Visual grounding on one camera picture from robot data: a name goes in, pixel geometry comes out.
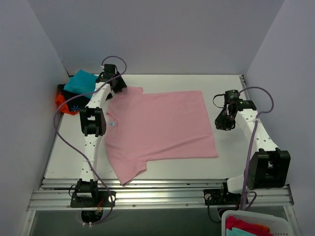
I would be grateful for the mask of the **pink t-shirt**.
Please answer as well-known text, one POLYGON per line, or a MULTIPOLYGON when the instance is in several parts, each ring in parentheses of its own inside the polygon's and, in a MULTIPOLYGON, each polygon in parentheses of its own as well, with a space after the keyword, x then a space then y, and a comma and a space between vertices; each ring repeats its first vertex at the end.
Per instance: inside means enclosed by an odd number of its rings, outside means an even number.
POLYGON ((122 185, 149 161, 218 156, 199 90, 144 93, 128 87, 114 95, 106 115, 105 151, 122 185))

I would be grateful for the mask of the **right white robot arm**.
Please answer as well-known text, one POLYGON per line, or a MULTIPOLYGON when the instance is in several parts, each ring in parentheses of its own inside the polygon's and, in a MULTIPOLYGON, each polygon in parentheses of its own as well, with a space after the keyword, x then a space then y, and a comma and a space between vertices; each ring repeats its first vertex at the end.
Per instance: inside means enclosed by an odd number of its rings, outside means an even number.
POLYGON ((281 150, 264 128, 259 112, 251 100, 240 97, 240 91, 228 90, 222 94, 224 104, 215 119, 217 130, 230 131, 237 125, 249 141, 244 173, 229 178, 218 193, 224 203, 229 203, 246 190, 282 188, 286 184, 290 154, 281 150))

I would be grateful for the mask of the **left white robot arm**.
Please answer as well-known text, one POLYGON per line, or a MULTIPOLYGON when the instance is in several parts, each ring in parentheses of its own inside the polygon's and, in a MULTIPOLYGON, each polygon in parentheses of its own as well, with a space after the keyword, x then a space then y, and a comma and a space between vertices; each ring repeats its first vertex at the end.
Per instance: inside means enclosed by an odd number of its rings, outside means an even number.
POLYGON ((99 201, 98 178, 95 172, 99 145, 106 132, 105 115, 101 105, 111 91, 120 92, 126 87, 116 65, 104 64, 101 68, 103 71, 96 79, 95 91, 85 108, 79 112, 85 141, 85 156, 83 170, 75 187, 75 195, 88 206, 94 206, 99 201))

